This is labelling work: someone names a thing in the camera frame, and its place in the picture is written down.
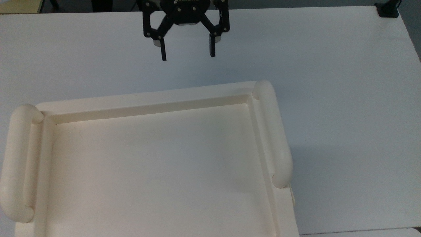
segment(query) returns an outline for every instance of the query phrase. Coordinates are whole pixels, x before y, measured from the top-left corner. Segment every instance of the white table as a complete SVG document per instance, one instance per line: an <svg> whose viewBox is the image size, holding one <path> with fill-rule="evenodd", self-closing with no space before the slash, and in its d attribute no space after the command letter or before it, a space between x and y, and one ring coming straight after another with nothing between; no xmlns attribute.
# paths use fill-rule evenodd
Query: white table
<svg viewBox="0 0 421 237"><path fill-rule="evenodd" d="M0 16L0 161L22 103L269 79L300 234L421 226L421 63L401 18L363 6L230 19L215 58L197 25L170 30L162 62L140 12ZM0 235L13 228L1 216Z"/></svg>

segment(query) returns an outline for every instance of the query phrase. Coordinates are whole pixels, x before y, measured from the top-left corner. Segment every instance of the tray handle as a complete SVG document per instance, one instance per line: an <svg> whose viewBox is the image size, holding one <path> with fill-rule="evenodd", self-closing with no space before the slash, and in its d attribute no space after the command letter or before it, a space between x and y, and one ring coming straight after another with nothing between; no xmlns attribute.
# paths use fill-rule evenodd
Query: tray handle
<svg viewBox="0 0 421 237"><path fill-rule="evenodd" d="M29 104L20 105L10 117L0 179L0 206L13 221L26 223L34 216L34 210L24 203L23 189L31 124L40 124L43 119L43 113Z"/></svg>
<svg viewBox="0 0 421 237"><path fill-rule="evenodd" d="M267 125L266 129L269 134L270 148L274 156L273 163L275 166L272 183L280 189L287 187L292 179L292 157L282 125L275 90L268 80L258 81L253 88L252 96L260 101Z"/></svg>

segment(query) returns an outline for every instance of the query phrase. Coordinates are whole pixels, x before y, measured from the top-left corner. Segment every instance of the tray bottom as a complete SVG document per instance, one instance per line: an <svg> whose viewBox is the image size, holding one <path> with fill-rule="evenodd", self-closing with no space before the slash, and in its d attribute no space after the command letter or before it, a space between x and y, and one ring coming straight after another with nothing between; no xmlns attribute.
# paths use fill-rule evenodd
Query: tray bottom
<svg viewBox="0 0 421 237"><path fill-rule="evenodd" d="M247 104L58 124L46 236L274 236Z"/></svg>

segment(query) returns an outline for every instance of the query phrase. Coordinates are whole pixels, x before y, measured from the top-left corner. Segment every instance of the black cable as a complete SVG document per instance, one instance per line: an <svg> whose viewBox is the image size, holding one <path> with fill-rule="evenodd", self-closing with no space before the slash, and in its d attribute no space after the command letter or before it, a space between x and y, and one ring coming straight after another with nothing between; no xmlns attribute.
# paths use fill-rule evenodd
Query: black cable
<svg viewBox="0 0 421 237"><path fill-rule="evenodd" d="M133 8L136 6L137 0L134 2L133 7L130 9L130 11L133 11Z"/></svg>

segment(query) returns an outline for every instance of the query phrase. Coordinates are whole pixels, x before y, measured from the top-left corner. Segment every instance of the plastic tray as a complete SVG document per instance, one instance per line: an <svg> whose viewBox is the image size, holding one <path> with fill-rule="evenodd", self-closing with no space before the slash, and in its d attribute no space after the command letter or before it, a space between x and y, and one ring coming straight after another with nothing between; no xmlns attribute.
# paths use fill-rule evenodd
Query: plastic tray
<svg viewBox="0 0 421 237"><path fill-rule="evenodd" d="M26 237L298 236L273 87L48 102L11 117L0 204Z"/></svg>

